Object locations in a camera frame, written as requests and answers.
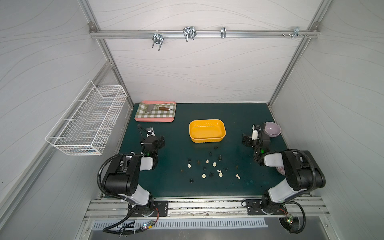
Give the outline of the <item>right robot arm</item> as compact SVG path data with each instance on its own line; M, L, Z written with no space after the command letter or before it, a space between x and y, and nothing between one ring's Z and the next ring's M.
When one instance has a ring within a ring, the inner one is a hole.
M296 197L323 188L326 178L310 151L288 149L271 151L271 136L267 123L252 126L252 134L242 134L242 144L253 149L254 161L262 167L283 168L285 179L266 191L261 204L273 206L285 204Z

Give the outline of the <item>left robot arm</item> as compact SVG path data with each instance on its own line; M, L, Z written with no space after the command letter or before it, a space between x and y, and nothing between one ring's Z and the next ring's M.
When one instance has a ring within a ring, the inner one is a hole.
M140 186L140 172L156 168L159 162L158 151L166 143L163 136L148 136L141 145L141 154L116 154L99 168L97 185L104 195L136 206L149 205L151 194Z

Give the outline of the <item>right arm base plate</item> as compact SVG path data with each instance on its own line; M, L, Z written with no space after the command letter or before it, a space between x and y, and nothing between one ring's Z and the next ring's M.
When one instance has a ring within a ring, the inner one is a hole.
M288 211L283 204L267 204L262 199L245 199L241 202L249 216L285 215Z

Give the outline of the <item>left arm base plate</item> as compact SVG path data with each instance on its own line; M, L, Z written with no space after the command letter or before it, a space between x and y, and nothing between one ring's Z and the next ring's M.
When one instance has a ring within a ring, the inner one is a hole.
M166 217L168 215L168 201L149 201L145 206L136 205L134 208L129 209L128 215L134 218L147 218L147 217Z

